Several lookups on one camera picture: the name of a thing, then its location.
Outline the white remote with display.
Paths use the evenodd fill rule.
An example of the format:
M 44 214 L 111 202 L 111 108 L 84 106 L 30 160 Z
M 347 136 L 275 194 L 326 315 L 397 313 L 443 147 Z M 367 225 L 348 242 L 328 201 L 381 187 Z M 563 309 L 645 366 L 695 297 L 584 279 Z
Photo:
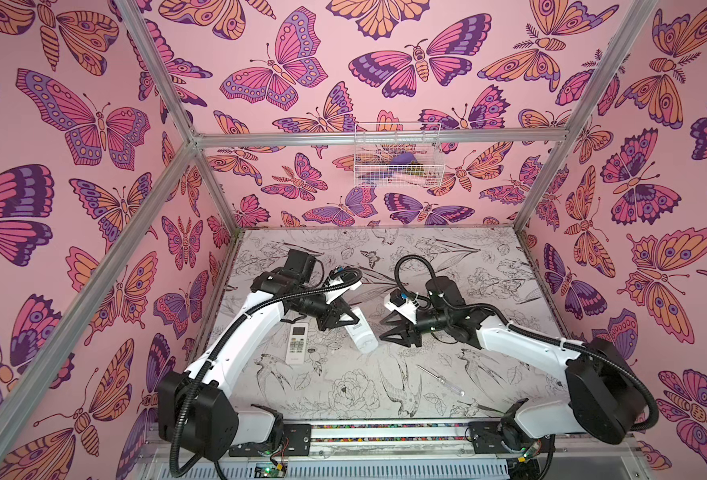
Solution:
M 359 352 L 363 354 L 374 352 L 379 347 L 379 340 L 377 340 L 375 333 L 371 330 L 363 311 L 359 307 L 354 307 L 353 314 L 357 316 L 357 323 L 346 326 L 351 340 L 353 340 Z

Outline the clear handle screwdriver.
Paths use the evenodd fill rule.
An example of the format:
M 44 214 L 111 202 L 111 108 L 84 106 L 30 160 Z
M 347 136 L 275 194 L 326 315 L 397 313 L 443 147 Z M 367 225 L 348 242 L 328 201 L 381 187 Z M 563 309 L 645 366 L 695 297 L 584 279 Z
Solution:
M 447 380 L 447 378 L 445 378 L 445 376 L 439 375 L 439 373 L 437 373 L 437 372 L 435 372 L 435 371 L 433 371 L 423 365 L 419 365 L 419 369 L 421 369 L 421 370 L 423 370 L 423 372 L 429 374 L 429 376 L 435 378 L 435 380 L 437 380 L 437 382 L 439 382 L 439 384 L 443 385 L 443 387 L 447 388 L 447 390 L 453 392 L 453 394 L 455 394 L 459 397 L 465 396 L 465 391 L 463 391 L 463 389 L 461 389 L 461 387 L 451 383 L 451 381 Z

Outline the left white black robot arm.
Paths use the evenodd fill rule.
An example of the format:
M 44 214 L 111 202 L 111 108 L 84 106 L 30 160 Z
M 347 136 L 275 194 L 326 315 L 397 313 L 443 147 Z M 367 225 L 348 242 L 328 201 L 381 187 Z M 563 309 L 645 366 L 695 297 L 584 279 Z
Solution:
M 283 414 L 258 404 L 239 410 L 231 397 L 263 338 L 288 312 L 316 320 L 322 331 L 363 321 L 343 298 L 361 285 L 361 270 L 338 267 L 313 286 L 317 262 L 305 251 L 290 250 L 283 266 L 254 279 L 243 307 L 215 344 L 183 372 L 163 377 L 157 387 L 158 431 L 170 444 L 171 476 L 185 476 L 201 460 L 211 461 L 223 476 L 220 461 L 234 448 L 267 456 L 284 448 Z

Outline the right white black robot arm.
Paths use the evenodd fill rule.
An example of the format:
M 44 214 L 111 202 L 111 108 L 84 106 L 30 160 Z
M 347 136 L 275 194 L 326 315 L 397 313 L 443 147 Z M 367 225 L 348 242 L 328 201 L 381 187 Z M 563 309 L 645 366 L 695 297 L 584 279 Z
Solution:
M 567 388 L 565 397 L 519 400 L 503 414 L 497 430 L 509 450 L 565 434 L 617 445 L 659 420 L 649 388 L 607 340 L 585 343 L 525 328 L 491 304 L 465 302 L 455 281 L 445 276 L 427 282 L 427 296 L 395 288 L 383 305 L 389 311 L 383 320 L 389 329 L 381 334 L 385 342 L 419 347 L 425 334 L 443 331 L 465 346 L 541 370 Z

